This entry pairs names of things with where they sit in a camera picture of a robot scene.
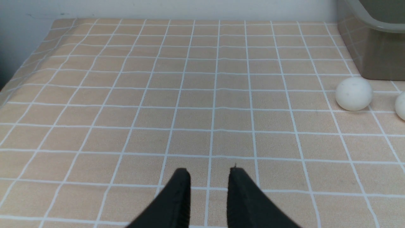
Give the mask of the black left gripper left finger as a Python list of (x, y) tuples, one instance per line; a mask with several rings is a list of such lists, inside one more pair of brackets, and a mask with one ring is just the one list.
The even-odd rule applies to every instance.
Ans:
[(158, 196), (127, 228), (188, 228), (190, 225), (191, 177), (178, 168)]

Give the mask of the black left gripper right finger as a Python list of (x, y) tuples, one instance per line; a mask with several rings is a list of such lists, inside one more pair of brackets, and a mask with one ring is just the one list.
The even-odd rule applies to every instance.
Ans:
[(299, 228), (253, 182), (243, 168), (230, 168), (227, 188), (229, 228)]

